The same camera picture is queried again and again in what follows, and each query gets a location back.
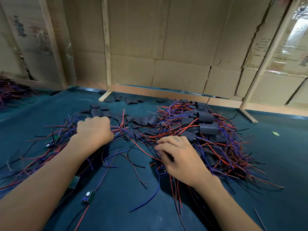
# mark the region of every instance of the person's left hand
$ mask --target person's left hand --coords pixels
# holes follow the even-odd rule
[[[86,159],[93,152],[113,140],[108,117],[86,118],[77,124],[77,134],[71,137],[68,146],[80,152]]]

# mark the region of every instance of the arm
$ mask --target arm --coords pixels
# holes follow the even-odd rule
[[[67,146],[0,200],[1,230],[42,230],[83,161],[112,139],[108,118],[79,121]]]
[[[212,175],[186,137],[168,136],[157,141],[167,171],[193,187],[205,200],[223,231],[261,231],[259,226],[228,194],[218,177]],[[172,162],[166,152],[174,157]]]

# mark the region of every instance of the hand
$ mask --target hand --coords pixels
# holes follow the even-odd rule
[[[77,134],[71,137],[68,146],[81,152],[83,157],[87,158],[111,140],[113,140],[113,133],[110,131],[109,118],[93,117],[78,122]]]
[[[160,153],[167,172],[181,182],[195,187],[204,178],[213,176],[186,137],[163,137],[157,141],[157,144],[155,149]],[[166,152],[173,156],[174,162]]]

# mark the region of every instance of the forearm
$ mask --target forearm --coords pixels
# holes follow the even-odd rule
[[[195,190],[209,205],[223,231],[261,231],[216,176],[212,176],[210,180],[202,180]]]
[[[67,145],[0,200],[1,230],[41,230],[84,161]]]

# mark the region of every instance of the person's right hand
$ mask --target person's right hand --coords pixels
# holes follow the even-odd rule
[[[160,153],[167,172],[181,182],[195,187],[202,180],[213,176],[186,137],[163,137],[157,144],[155,149]],[[166,152],[173,156],[174,162]]]

